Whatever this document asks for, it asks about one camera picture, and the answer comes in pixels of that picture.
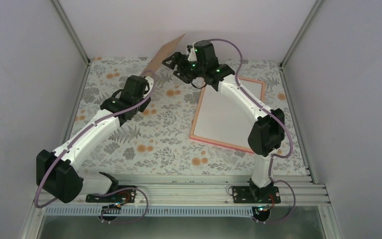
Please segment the white wall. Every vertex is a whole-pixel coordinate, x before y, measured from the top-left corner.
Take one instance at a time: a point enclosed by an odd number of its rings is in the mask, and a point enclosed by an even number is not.
[[[344,238],[382,238],[382,0],[327,0],[285,67]]]
[[[89,57],[152,56],[187,33],[178,50],[208,38],[246,59],[282,61],[315,0],[60,0]],[[222,58],[233,48],[216,45]]]
[[[49,0],[0,0],[0,239],[19,235],[35,157],[61,142],[84,71]]]

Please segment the wooden frame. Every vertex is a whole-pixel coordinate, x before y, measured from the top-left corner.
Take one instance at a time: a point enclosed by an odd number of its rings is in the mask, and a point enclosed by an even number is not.
[[[260,99],[261,99],[261,101],[265,101],[264,96],[265,96],[265,92],[266,92],[266,83],[264,81],[259,81],[259,80],[255,80],[255,79],[251,79],[251,78],[247,78],[247,77],[241,77],[241,76],[239,77],[239,79],[243,80],[243,81],[250,81],[250,82],[261,84],[262,86],[261,86],[261,97],[260,97]],[[198,114],[200,112],[201,103],[203,101],[204,91],[205,91],[205,88],[203,88],[201,90],[200,99],[198,100],[197,110],[195,111],[194,120],[192,121],[192,126],[191,126],[191,131],[190,131],[190,139],[205,142],[205,143],[210,143],[210,144],[214,144],[214,145],[218,145],[218,146],[222,146],[222,147],[226,147],[226,148],[236,149],[236,150],[244,151],[247,153],[254,153],[248,147],[242,147],[239,145],[235,145],[235,144],[231,144],[231,143],[222,142],[219,140],[214,140],[214,139],[194,135],[194,130],[195,130],[195,126],[197,124]]]

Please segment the floral pattern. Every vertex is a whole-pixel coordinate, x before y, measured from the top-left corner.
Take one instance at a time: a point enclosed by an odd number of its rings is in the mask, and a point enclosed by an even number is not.
[[[99,110],[99,105],[118,89],[128,76],[139,75],[150,59],[146,57],[98,57],[92,62],[72,135]],[[238,60],[224,60],[233,69]],[[276,159],[274,175],[305,175],[305,167],[282,86],[277,62],[244,61],[241,76],[266,83],[266,104],[281,108],[292,134],[294,152]],[[251,175],[254,154],[189,139],[191,123],[201,90],[184,84],[162,66],[157,88],[143,113],[117,129],[83,162],[81,171],[113,174]],[[279,153],[289,150],[287,138]]]

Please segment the brown cardboard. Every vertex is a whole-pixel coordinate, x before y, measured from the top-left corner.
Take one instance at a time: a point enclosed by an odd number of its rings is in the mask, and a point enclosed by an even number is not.
[[[143,75],[151,76],[151,71],[156,72],[162,65],[162,61],[171,55],[171,53],[175,50],[175,48],[177,47],[177,45],[179,44],[179,42],[182,40],[184,36],[185,34],[163,45],[159,49],[159,51],[156,53],[156,55],[153,57],[153,59],[150,61],[150,63],[146,66],[146,68],[143,71],[145,72]]]

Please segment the leaf pattern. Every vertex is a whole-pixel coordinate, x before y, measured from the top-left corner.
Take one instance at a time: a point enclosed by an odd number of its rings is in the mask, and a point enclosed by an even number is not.
[[[139,75],[150,62],[147,57],[103,57],[92,62],[80,101],[72,135],[99,110],[100,104],[130,75]],[[232,69],[237,60],[222,60]],[[305,175],[305,167],[279,73],[273,61],[244,60],[240,75],[266,83],[266,103],[281,108],[294,142],[288,159],[274,161],[274,175]],[[184,84],[162,66],[157,72],[157,88],[143,113],[117,129],[97,145],[82,163],[80,171],[114,174],[155,175],[251,175],[255,156],[250,153],[189,139],[192,120],[201,90]],[[286,154],[285,139],[279,153]]]

